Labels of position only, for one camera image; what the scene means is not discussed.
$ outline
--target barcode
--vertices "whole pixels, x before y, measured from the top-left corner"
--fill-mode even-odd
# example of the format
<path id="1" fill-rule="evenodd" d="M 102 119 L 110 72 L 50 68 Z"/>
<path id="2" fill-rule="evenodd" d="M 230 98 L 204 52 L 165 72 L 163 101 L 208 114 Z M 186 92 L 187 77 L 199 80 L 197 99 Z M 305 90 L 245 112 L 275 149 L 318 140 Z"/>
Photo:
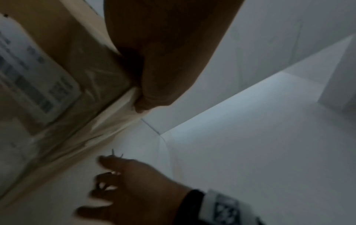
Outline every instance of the barcode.
<path id="1" fill-rule="evenodd" d="M 53 108 L 53 104 L 19 74 L 2 56 L 0 56 L 0 71 L 36 103 L 44 113 L 48 113 Z"/>

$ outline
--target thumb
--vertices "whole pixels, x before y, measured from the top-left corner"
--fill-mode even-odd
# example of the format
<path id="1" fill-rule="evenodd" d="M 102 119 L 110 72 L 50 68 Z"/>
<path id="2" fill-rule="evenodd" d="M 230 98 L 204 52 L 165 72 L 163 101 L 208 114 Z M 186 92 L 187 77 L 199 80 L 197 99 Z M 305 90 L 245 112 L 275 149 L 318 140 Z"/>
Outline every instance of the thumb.
<path id="1" fill-rule="evenodd" d="M 153 109 L 157 105 L 148 100 L 145 96 L 141 96 L 135 103 L 135 110 L 137 113 L 143 113 L 144 111 Z"/>

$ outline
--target finger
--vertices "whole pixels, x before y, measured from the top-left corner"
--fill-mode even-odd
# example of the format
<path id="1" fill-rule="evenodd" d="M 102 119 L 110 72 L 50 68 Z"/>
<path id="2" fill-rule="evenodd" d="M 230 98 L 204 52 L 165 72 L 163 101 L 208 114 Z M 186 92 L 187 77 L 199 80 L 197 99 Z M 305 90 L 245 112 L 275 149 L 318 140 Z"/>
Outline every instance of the finger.
<path id="1" fill-rule="evenodd" d="M 75 214 L 81 218 L 85 219 L 97 219 L 97 220 L 110 220 L 110 207 L 79 207 L 77 208 Z"/>
<path id="2" fill-rule="evenodd" d="M 128 163 L 132 161 L 129 159 L 118 158 L 115 156 L 100 156 L 99 164 L 101 164 L 104 168 L 116 171 L 116 172 L 124 172 Z"/>
<path id="3" fill-rule="evenodd" d="M 112 174 L 112 173 L 103 173 L 99 174 L 95 177 L 95 181 L 97 183 L 104 183 L 109 186 L 120 186 L 121 181 L 120 181 L 120 175 Z"/>
<path id="4" fill-rule="evenodd" d="M 90 192 L 90 197 L 93 198 L 98 198 L 98 199 L 102 199 L 102 200 L 107 200 L 107 201 L 114 201 L 115 198 L 115 192 L 116 190 L 92 190 Z"/>
<path id="5" fill-rule="evenodd" d="M 153 104 L 149 101 L 145 96 L 142 96 L 140 99 L 137 100 L 135 103 L 135 110 L 137 113 L 143 113 L 144 111 L 153 109 L 157 105 Z"/>

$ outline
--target cardboard box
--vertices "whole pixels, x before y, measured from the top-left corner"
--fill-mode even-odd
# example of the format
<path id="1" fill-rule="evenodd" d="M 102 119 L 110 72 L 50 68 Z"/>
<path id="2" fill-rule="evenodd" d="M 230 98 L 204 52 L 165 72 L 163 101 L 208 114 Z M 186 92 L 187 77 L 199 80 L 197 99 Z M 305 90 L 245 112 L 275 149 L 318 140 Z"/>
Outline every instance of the cardboard box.
<path id="1" fill-rule="evenodd" d="M 35 55 L 35 63 L 41 63 L 45 58 L 46 62 L 52 59 L 60 66 L 53 70 L 42 69 L 39 77 L 36 77 L 36 73 L 28 75 L 25 70 L 32 69 L 32 59 L 13 53 L 7 56 L 8 60 L 3 59 L 3 63 L 11 60 L 14 60 L 13 64 L 18 63 L 17 73 L 15 71 L 10 74 L 5 68 L 11 65 L 1 67 L 0 58 L 0 205 L 6 205 L 53 173 L 74 163 L 79 155 L 83 156 L 87 151 L 98 148 L 102 141 L 113 137 L 142 115 L 132 109 L 140 91 L 131 89 L 125 60 L 114 56 L 115 48 L 107 34 L 104 20 L 84 1 L 0 0 L 0 13 L 22 26 L 24 37 L 18 35 L 16 30 L 11 38 L 17 40 L 21 36 L 20 40 L 23 40 L 29 36 L 37 44 L 35 50 L 9 45 L 9 48 L 13 48 L 11 51 L 20 49 L 31 56 Z M 4 46 L 10 33 L 2 23 L 0 31 L 1 28 L 7 35 L 1 37 L 0 33 L 0 42 Z M 30 85 L 31 79 L 33 83 L 39 82 L 39 86 L 49 85 L 56 79 L 54 72 L 49 71 L 67 73 L 73 81 L 55 82 L 60 83 L 59 86 L 67 85 L 67 90 L 58 86 L 50 87 L 49 91 L 42 90 L 41 97 L 41 91 L 34 90 L 36 85 Z M 70 87 L 78 89 L 73 96 L 70 96 Z M 48 102 L 42 101 L 47 95 L 47 99 L 54 97 L 58 101 L 66 93 L 69 93 L 69 100 L 67 105 L 58 107 L 62 107 L 58 110 L 59 115 L 53 114 L 45 119 L 46 114 L 40 112 L 36 117 L 36 112 L 51 108 Z M 32 108 L 19 100 L 17 95 L 23 95 L 23 99 Z M 33 99 L 37 99 L 36 104 L 31 103 Z"/>

